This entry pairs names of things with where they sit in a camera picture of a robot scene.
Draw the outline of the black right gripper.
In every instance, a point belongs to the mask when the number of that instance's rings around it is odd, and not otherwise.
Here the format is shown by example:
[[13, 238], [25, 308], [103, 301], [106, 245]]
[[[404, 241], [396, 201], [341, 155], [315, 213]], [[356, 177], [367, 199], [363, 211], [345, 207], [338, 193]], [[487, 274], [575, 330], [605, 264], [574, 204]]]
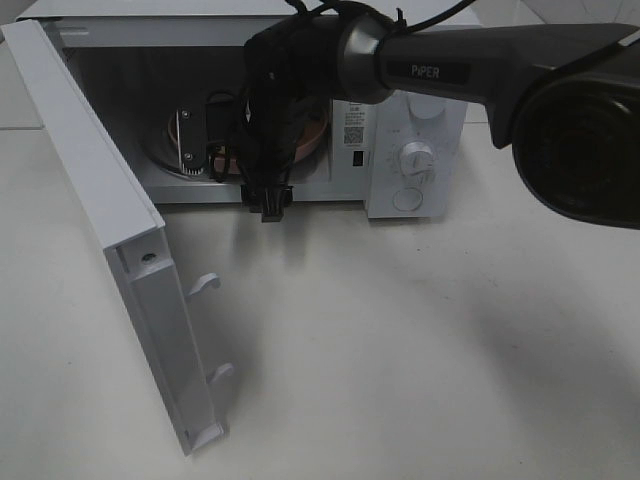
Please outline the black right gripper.
[[280, 222], [293, 202], [285, 184], [315, 102], [342, 92], [336, 51], [343, 27], [338, 15], [294, 16], [245, 43], [241, 201], [263, 223]]

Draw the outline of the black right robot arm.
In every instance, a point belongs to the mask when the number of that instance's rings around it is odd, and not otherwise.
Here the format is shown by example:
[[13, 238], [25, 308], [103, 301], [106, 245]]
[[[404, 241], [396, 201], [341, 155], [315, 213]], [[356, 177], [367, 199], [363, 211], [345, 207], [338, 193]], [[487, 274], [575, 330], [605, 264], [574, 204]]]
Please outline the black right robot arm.
[[296, 144], [319, 99], [377, 104], [404, 91], [481, 105], [496, 148], [549, 209], [639, 226], [639, 29], [621, 23], [447, 30], [355, 1], [293, 15], [244, 45], [241, 200], [278, 221]]

